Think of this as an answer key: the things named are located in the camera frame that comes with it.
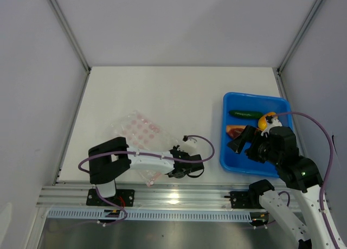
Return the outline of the red orange steak slice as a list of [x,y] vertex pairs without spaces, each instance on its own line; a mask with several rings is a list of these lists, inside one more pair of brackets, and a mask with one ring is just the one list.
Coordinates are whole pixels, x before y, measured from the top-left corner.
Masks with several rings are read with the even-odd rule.
[[242,134],[245,128],[245,125],[227,125],[226,133],[231,139],[235,139]]

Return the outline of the yellow lemon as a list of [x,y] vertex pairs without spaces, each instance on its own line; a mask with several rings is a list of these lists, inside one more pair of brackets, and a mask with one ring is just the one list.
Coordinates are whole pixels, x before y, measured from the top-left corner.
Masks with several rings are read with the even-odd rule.
[[263,131],[267,127],[267,121],[266,117],[267,116],[274,116],[276,113],[275,112],[269,112],[264,114],[259,120],[258,120],[258,128]]

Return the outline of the green cucumber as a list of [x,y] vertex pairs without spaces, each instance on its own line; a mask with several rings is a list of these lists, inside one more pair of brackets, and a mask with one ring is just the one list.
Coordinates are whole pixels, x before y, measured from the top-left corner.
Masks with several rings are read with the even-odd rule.
[[264,114],[258,111],[230,110],[229,115],[241,119],[260,119]]

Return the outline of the clear pink zip top bag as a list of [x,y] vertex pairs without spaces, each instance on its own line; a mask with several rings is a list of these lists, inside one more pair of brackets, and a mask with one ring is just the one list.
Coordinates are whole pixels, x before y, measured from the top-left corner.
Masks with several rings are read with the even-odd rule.
[[179,140],[138,111],[114,120],[105,136],[113,139],[125,137],[129,146],[149,152],[167,151],[179,144]]

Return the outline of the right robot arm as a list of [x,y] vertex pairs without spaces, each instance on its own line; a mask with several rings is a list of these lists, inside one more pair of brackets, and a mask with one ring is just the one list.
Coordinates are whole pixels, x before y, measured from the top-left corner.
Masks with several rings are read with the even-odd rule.
[[275,166],[294,195],[304,220],[300,221],[282,202],[268,180],[249,185],[248,203],[268,211],[298,248],[346,248],[327,207],[320,172],[314,161],[299,154],[292,129],[268,126],[260,131],[248,125],[228,147],[239,154],[246,143],[250,143],[245,151],[250,160]]

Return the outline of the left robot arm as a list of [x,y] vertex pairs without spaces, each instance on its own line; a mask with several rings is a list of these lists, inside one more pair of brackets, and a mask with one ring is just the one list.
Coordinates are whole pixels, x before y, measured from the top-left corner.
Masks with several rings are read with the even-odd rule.
[[88,151],[89,181],[99,191],[103,204],[113,205],[118,198],[115,180],[128,170],[148,170],[169,178],[200,177],[204,164],[199,154],[189,155],[174,146],[165,152],[150,153],[129,146],[125,137],[117,137],[94,146]]

